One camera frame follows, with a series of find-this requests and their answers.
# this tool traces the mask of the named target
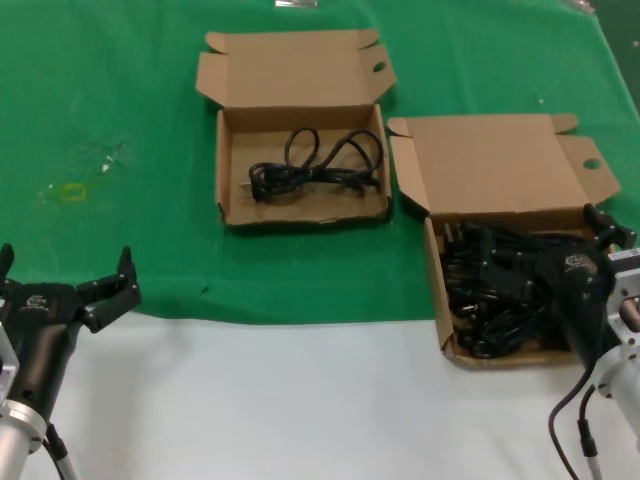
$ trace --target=tangled cables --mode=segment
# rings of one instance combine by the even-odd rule
[[[302,132],[311,132],[314,138],[313,151],[305,162],[297,167],[291,164],[290,150],[296,137]],[[364,149],[353,138],[357,135],[370,137],[377,148],[376,161],[372,162]],[[329,164],[336,158],[345,145],[353,146],[365,163],[363,170],[349,168],[329,168]],[[374,178],[373,172],[382,166],[384,148],[380,138],[370,130],[355,130],[342,138],[333,147],[327,158],[318,165],[312,166],[318,150],[320,136],[314,128],[303,127],[295,130],[284,147],[284,163],[256,163],[249,169],[251,193],[256,201],[270,200],[274,197],[292,193],[307,182],[333,183],[344,185],[358,192],[363,192],[365,186],[380,188],[380,182]]]
[[[564,347],[534,270],[546,249],[583,241],[469,222],[457,229],[446,225],[441,263],[450,309],[462,320],[458,343],[476,358],[509,355],[531,339]]]

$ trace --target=white table surface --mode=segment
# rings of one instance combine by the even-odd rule
[[[567,479],[547,434],[579,367],[468,371],[433,322],[254,327],[130,314],[81,334],[53,422],[85,480]],[[558,419],[587,479],[575,421]],[[613,401],[589,406],[607,480],[640,477]],[[27,480],[56,478],[41,449]]]

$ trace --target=cardboard box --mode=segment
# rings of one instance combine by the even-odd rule
[[[582,209],[620,190],[594,142],[567,135],[574,115],[392,118],[391,149],[403,195],[423,209],[425,249],[443,354],[472,367],[571,360],[536,343],[504,358],[480,360],[460,347],[439,253],[445,223],[500,223],[526,231],[589,234]]]
[[[380,108],[374,102],[396,82],[385,48],[374,30],[325,32],[209,33],[213,53],[202,53],[197,90],[224,107],[218,112],[216,202],[228,225],[333,223],[386,218],[391,201],[389,160]],[[350,131],[368,128],[385,148],[376,172],[382,188],[363,195],[330,184],[307,183],[302,195],[285,203],[256,202],[249,168],[284,162],[284,146],[300,127],[319,131],[324,159]],[[355,139],[372,159],[371,139]],[[301,134],[292,163],[311,151],[312,137]],[[353,148],[343,148],[331,167],[363,169]]]

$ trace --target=cardboard box lid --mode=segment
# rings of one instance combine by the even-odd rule
[[[571,114],[391,118],[400,190],[432,217],[582,208],[620,190]]]
[[[196,89],[223,107],[374,103],[396,77],[375,30],[208,33]]]

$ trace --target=black cable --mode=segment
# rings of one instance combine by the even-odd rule
[[[58,462],[55,459],[55,456],[53,454],[53,451],[51,450],[51,445],[49,444],[49,442],[47,440],[43,440],[42,441],[42,446],[44,447],[44,449],[47,451],[47,453],[49,454],[49,457],[51,457],[51,461],[53,462],[53,465],[56,467],[56,472],[58,472],[58,476],[60,477],[60,480],[66,480],[64,478],[64,475],[62,474],[62,472],[60,471],[60,467],[58,467]]]
[[[560,410],[566,407],[569,404],[569,402],[571,402],[571,400],[573,400],[576,397],[576,395],[578,395],[580,390],[582,390],[582,388],[587,384],[587,382],[589,381],[589,378],[591,378],[591,375],[593,374],[593,370],[596,367],[596,363],[600,358],[601,349],[602,349],[602,338],[604,336],[604,332],[607,325],[607,319],[604,313],[602,314],[601,318],[602,320],[600,321],[600,331],[598,333],[598,336],[596,337],[596,344],[593,346],[594,355],[593,355],[592,361],[589,363],[589,366],[585,368],[584,373],[582,374],[578,382],[575,384],[575,386],[571,389],[571,391],[569,391],[569,393],[565,395],[565,397],[562,400],[560,400],[560,402],[553,408],[553,410],[551,410],[551,413],[549,414],[549,420],[547,422],[547,426],[549,428],[549,435],[551,436],[551,441],[553,442],[553,445],[556,447],[556,452],[558,452],[558,456],[560,457],[560,460],[562,460],[564,467],[567,469],[567,472],[569,472],[569,475],[573,480],[580,480],[580,479],[578,478],[578,475],[576,475],[576,472],[571,467],[571,464],[569,463],[569,460],[567,459],[567,456],[564,454],[564,450],[560,445],[560,441],[558,440],[558,436],[556,435],[555,420],[558,413],[560,413]],[[595,392],[595,387],[591,385],[585,392],[584,397],[580,402],[580,417],[578,420],[578,428],[580,430],[582,450],[585,456],[594,456],[594,455],[597,455],[598,453],[597,450],[595,450],[595,442],[593,442],[593,438],[590,438],[591,434],[588,431],[588,428],[589,428],[588,423],[586,424],[586,429],[585,427],[583,427],[586,421],[587,403],[589,402],[589,399],[591,398],[594,392]],[[585,447],[585,442],[588,442],[589,438],[593,443],[593,450],[589,450],[588,446]],[[587,453],[593,453],[594,451],[595,451],[594,455],[587,455]]]
[[[591,366],[590,368],[584,371],[584,373],[582,374],[578,382],[575,384],[575,386],[571,389],[571,391],[567,393],[562,400],[560,400],[560,402],[553,408],[553,410],[551,410],[551,413],[549,414],[549,420],[547,422],[547,426],[549,428],[549,435],[551,436],[551,441],[553,442],[553,445],[556,447],[556,451],[558,452],[558,456],[560,457],[560,460],[562,460],[564,467],[567,469],[567,472],[569,472],[569,475],[573,480],[580,480],[580,479],[578,478],[578,475],[576,475],[576,472],[571,467],[571,464],[569,463],[569,460],[567,459],[567,456],[564,454],[564,450],[560,445],[560,441],[558,440],[558,436],[556,435],[555,421],[556,421],[556,416],[558,415],[558,413],[560,413],[560,410],[566,407],[569,404],[569,402],[571,402],[571,400],[573,400],[575,396],[578,395],[580,390],[582,390],[582,388],[587,384],[587,382],[589,381],[589,377],[591,377],[591,374],[593,373],[594,367],[595,365]]]
[[[454,325],[458,343],[472,357],[510,355],[529,340],[566,347],[551,319],[550,299],[539,288],[536,264],[542,252],[584,238],[471,222],[445,231],[441,263],[449,307],[461,320]]]
[[[68,457],[69,452],[66,445],[58,435],[56,427],[53,425],[53,423],[50,423],[47,427],[47,432],[45,434],[45,439],[42,441],[42,445],[51,457],[51,460],[53,461],[53,464],[55,465],[56,471],[58,472],[61,480],[66,480],[62,471],[60,470],[60,467],[58,466],[58,462],[63,458]]]
[[[586,420],[587,418],[587,404],[589,403],[589,400],[591,399],[591,396],[595,393],[596,391],[596,387],[591,385],[586,392],[584,392],[584,396],[582,397],[582,401],[580,402],[580,413],[578,415],[578,418],[580,420]]]
[[[313,151],[301,166],[291,164],[290,150],[296,137],[302,132],[311,132],[314,138]],[[370,137],[377,148],[376,161],[372,162],[364,149],[353,138],[358,135]],[[353,146],[362,157],[365,168],[352,170],[349,168],[329,168],[345,145]],[[303,127],[295,130],[284,147],[284,163],[256,163],[249,168],[251,193],[256,201],[271,200],[281,195],[296,191],[307,182],[332,183],[352,188],[358,192],[365,186],[380,188],[380,182],[373,177],[373,172],[382,166],[384,147],[380,138],[370,130],[355,130],[338,141],[327,158],[318,165],[312,166],[320,149],[320,136],[314,128]]]

